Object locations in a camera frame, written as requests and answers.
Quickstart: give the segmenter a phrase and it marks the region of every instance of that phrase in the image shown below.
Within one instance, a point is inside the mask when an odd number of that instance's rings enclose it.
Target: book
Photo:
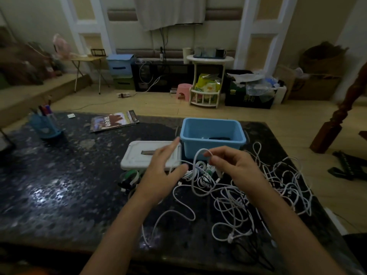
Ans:
[[[129,110],[126,113],[96,116],[92,118],[90,132],[98,132],[102,130],[134,125],[138,122],[139,120],[136,118],[134,110]]]

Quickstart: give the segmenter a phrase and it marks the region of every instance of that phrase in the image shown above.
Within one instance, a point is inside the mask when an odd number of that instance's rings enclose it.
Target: carved wooden post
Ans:
[[[325,153],[333,143],[339,132],[342,130],[341,123],[347,117],[354,101],[364,92],[367,85],[367,63],[365,63],[358,73],[357,79],[348,88],[345,99],[339,105],[339,109],[333,113],[330,121],[325,122],[320,128],[310,145],[310,149],[316,153]]]

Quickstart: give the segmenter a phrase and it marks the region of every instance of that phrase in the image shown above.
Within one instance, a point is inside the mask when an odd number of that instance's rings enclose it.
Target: black storage bin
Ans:
[[[236,107],[248,107],[248,108],[260,108],[260,109],[270,109],[273,105],[274,98],[267,102],[261,102],[258,96],[249,96],[246,94],[245,87],[237,87],[235,83],[232,82],[231,78],[227,77],[227,73],[231,74],[246,74],[252,73],[249,70],[227,70],[223,81],[223,92],[226,94],[224,100],[225,106],[236,106]]]

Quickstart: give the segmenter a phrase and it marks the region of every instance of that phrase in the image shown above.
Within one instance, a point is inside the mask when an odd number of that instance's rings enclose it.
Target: blue pen holder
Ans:
[[[54,124],[51,115],[40,116],[32,114],[29,117],[29,124],[41,139],[51,139],[59,136],[62,132]]]

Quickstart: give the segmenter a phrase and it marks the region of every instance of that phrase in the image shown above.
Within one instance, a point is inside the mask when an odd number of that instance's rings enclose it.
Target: white curtain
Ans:
[[[203,23],[206,0],[134,0],[144,31],[175,24]]]

